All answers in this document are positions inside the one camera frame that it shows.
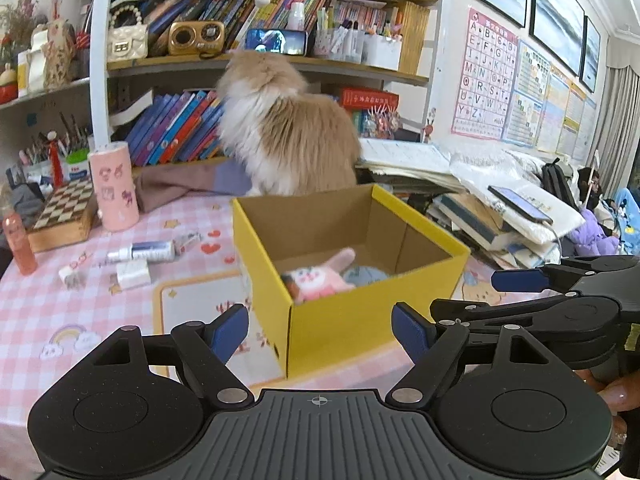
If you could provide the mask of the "person's right hand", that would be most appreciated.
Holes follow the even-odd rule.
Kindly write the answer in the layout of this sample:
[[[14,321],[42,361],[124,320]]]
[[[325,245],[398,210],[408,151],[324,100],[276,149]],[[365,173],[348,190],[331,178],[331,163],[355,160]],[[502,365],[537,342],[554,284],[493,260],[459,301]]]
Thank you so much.
[[[613,416],[613,435],[610,445],[626,450],[639,443],[639,372],[628,373],[608,384],[598,382],[590,370],[576,370],[575,374],[596,390]]]

